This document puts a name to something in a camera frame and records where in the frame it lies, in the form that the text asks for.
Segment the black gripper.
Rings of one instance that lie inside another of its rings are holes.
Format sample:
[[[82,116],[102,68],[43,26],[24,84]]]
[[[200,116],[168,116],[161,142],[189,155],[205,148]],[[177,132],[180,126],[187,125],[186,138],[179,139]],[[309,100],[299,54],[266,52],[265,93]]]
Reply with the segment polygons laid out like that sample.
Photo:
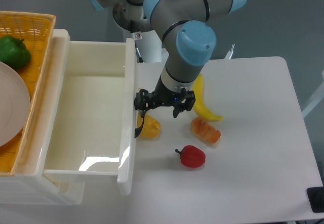
[[[140,89],[134,99],[134,109],[140,112],[142,118],[148,110],[158,107],[173,107],[173,117],[183,111],[190,111],[195,103],[194,91],[189,90],[185,84],[176,85],[169,89],[160,77],[153,92]]]

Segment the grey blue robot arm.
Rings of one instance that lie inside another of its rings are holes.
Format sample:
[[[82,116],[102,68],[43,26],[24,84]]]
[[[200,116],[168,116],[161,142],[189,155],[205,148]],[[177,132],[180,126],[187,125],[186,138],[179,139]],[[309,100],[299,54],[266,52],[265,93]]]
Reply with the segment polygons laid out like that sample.
[[[153,92],[140,90],[134,107],[145,115],[157,107],[173,107],[173,116],[192,109],[193,82],[216,46],[207,22],[234,12],[247,0],[90,0],[97,10],[126,3],[141,7],[143,18],[166,47],[169,56]]]

